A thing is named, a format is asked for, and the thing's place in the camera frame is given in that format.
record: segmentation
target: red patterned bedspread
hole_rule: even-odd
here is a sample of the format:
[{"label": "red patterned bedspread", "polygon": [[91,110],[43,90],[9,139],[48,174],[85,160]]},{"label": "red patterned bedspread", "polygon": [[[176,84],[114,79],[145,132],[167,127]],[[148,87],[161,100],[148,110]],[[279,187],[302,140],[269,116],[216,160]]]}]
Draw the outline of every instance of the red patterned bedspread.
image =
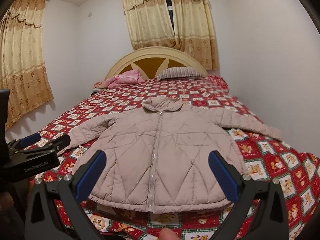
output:
[{"label": "red patterned bedspread", "polygon": [[[211,81],[209,79],[150,80],[139,85],[101,91],[44,127],[40,131],[42,138],[37,145],[43,146],[49,140],[68,133],[73,127],[94,116],[141,107],[142,101],[148,97],[178,97],[194,106],[225,107],[243,115],[256,117],[236,97],[230,96],[228,90],[217,87]],[[288,209],[290,240],[294,239],[309,221],[319,202],[320,161],[312,154],[298,153],[284,142],[259,134],[236,129],[230,129],[228,132],[238,144],[253,179],[280,180]],[[59,157],[61,162],[59,167],[37,177],[49,182],[71,173],[77,158],[85,154],[93,142],[64,153]],[[252,204],[237,239],[247,232],[256,205],[257,203]],[[108,208],[97,205],[91,200],[82,203],[82,206],[92,223],[101,232],[123,232],[135,240],[156,240],[163,227],[173,229],[185,240],[207,240],[230,211],[228,208],[215,212],[155,215]],[[65,225],[71,227],[62,203],[57,202],[57,207]]]}]

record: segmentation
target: striped pillow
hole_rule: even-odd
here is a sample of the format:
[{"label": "striped pillow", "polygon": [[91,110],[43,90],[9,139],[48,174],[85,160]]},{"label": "striped pillow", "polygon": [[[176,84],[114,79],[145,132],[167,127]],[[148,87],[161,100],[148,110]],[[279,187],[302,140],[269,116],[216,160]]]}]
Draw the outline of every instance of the striped pillow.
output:
[{"label": "striped pillow", "polygon": [[157,79],[170,79],[170,78],[188,78],[203,77],[202,74],[191,67],[172,67],[162,71]]}]

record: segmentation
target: beige puffer jacket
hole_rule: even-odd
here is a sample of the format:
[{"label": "beige puffer jacket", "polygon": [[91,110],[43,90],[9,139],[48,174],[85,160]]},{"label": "beige puffer jacket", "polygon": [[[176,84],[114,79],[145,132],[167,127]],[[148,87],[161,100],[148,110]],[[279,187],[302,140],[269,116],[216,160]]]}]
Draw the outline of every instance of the beige puffer jacket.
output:
[{"label": "beige puffer jacket", "polygon": [[69,133],[68,148],[99,138],[78,158],[73,174],[97,150],[107,155],[90,195],[95,202],[153,213],[220,209],[229,201],[209,168],[209,153],[218,150],[241,174],[247,171],[222,127],[280,138],[277,129],[224,108],[201,109],[169,98],[149,98],[142,105],[94,117]]}]

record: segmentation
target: curtain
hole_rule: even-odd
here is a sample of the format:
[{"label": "curtain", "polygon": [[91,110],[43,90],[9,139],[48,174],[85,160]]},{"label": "curtain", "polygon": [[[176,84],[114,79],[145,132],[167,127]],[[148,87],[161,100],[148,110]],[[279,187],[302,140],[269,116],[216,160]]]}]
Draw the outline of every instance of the curtain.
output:
[{"label": "curtain", "polygon": [[176,49],[207,70],[219,69],[217,41],[209,0],[172,0]]},{"label": "curtain", "polygon": [[53,99],[42,56],[45,0],[15,0],[0,22],[0,89],[10,89],[10,128]]},{"label": "curtain", "polygon": [[176,45],[165,0],[123,0],[123,6],[133,49]]}]

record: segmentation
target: jacket collar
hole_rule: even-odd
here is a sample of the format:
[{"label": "jacket collar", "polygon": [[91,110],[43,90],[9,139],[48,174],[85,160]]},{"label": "jacket collar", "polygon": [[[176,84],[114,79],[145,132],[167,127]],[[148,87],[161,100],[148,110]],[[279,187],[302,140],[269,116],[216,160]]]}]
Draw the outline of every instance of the jacket collar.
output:
[{"label": "jacket collar", "polygon": [[144,109],[153,112],[174,112],[181,109],[183,102],[178,98],[148,98],[142,103]]}]

